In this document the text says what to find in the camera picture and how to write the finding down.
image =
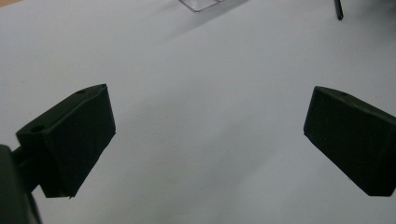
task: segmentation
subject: clear plastic object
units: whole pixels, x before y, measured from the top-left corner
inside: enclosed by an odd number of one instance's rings
[[[214,5],[224,0],[179,0],[186,7],[193,12],[200,12],[206,8],[213,7]]]

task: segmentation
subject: screw hole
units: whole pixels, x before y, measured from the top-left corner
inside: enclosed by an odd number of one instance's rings
[[[41,132],[45,129],[46,127],[44,125],[38,125],[35,126],[32,130],[30,130],[32,133],[38,133]]]

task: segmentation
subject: mounting hole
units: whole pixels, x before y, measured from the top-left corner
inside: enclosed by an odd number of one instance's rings
[[[38,133],[38,132],[43,131],[45,128],[46,127],[44,125],[38,125],[38,126],[35,126],[33,129],[31,129],[30,131],[32,133]]]

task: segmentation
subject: black plastic part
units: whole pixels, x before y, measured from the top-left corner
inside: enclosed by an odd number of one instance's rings
[[[2,145],[0,145],[0,223],[41,223],[35,200],[22,186],[11,151]]]
[[[315,87],[308,139],[370,196],[396,187],[396,118],[347,93]]]
[[[337,13],[337,19],[341,21],[344,18],[343,8],[341,7],[341,0],[334,0],[335,12]]]
[[[106,84],[67,97],[17,132],[16,162],[32,161],[27,189],[36,180],[47,197],[76,196],[115,131]]]

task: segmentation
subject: white table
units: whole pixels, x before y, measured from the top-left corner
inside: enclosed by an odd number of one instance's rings
[[[74,91],[106,83],[117,134],[46,224],[396,222],[303,134],[315,86],[396,115],[394,4],[25,0],[0,8],[0,143]]]

